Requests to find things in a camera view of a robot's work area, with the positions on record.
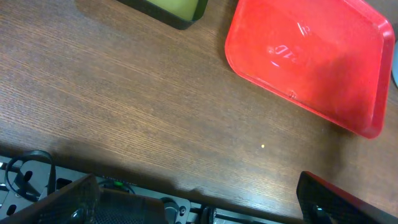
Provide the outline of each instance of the red plastic tray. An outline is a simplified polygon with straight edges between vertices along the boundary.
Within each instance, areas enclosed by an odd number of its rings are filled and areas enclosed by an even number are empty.
[[[362,0],[240,0],[225,53],[241,77],[375,138],[394,41],[387,19]]]

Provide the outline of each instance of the screw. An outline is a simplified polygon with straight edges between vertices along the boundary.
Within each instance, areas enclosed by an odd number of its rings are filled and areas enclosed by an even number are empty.
[[[183,216],[186,211],[187,211],[187,209],[185,208],[185,206],[180,207],[180,215],[181,216]]]

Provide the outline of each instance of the wooden tabletop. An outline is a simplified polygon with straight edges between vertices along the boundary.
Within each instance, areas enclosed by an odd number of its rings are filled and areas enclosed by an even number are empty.
[[[398,216],[398,88],[367,140],[247,82],[224,56],[236,4],[209,0],[180,31],[114,0],[0,1],[3,153],[44,149],[69,168],[292,222],[309,170]],[[397,27],[397,1],[371,4]]]

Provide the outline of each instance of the wooden table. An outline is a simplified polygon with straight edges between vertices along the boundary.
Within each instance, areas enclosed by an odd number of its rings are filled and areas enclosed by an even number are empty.
[[[371,3],[398,23],[397,1]],[[63,166],[291,222],[309,170],[398,216],[398,88],[370,141],[250,84],[224,56],[236,4],[210,0],[179,31],[113,0],[0,1],[3,153],[45,149]]]

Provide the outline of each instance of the coiled black wire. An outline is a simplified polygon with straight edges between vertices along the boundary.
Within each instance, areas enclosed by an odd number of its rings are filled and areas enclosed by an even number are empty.
[[[7,189],[19,194],[21,197],[23,197],[24,199],[26,199],[28,201],[31,201],[31,202],[37,202],[39,200],[39,197],[37,197],[35,195],[26,194],[26,192],[24,190],[22,190],[22,189],[18,189],[18,190],[14,189],[12,187],[9,179],[8,179],[8,172],[10,171],[11,167],[17,161],[19,161],[19,160],[31,161],[31,160],[35,160],[35,158],[38,158],[38,157],[48,160],[50,162],[50,165],[51,165],[49,182],[47,184],[47,195],[50,195],[50,194],[55,192],[55,179],[56,179],[56,176],[55,176],[55,165],[53,163],[52,157],[46,151],[32,150],[32,151],[23,153],[21,156],[17,156],[15,158],[12,158],[10,160],[10,162],[7,164],[6,173],[4,174],[4,183],[6,184]]]

